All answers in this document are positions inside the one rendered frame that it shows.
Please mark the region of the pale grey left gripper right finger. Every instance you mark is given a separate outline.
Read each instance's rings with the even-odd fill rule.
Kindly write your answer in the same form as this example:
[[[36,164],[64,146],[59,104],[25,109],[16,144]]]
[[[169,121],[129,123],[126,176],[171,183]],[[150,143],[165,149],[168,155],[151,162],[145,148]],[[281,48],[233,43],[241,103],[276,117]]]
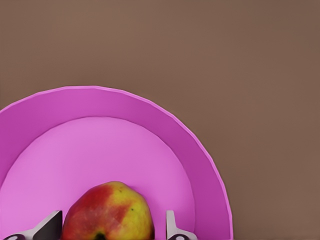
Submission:
[[[176,225],[173,210],[166,211],[166,240],[197,240],[197,236],[189,231],[180,229]]]

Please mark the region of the pink plate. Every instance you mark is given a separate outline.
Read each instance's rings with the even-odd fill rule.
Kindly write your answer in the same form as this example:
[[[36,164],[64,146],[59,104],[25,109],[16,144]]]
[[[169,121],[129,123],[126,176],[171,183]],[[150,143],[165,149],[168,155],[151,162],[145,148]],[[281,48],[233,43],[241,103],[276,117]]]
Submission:
[[[156,240],[166,211],[198,240],[231,240],[232,212],[212,157],[179,119],[132,93],[69,86],[0,110],[0,239],[66,213],[87,190],[120,181],[141,193]]]

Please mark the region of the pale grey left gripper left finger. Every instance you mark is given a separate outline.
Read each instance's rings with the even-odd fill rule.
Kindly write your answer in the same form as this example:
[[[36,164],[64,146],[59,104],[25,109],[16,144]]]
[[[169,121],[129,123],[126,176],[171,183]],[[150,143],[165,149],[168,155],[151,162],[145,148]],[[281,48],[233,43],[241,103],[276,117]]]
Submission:
[[[20,231],[3,240],[60,240],[63,228],[63,212],[55,210],[34,228]]]

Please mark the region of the red and yellow apple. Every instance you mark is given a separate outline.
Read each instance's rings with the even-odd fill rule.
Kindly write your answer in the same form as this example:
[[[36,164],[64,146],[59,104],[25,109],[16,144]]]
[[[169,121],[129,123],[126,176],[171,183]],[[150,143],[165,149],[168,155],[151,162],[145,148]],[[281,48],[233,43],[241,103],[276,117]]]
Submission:
[[[120,181],[86,191],[68,210],[61,240],[155,240],[146,199]]]

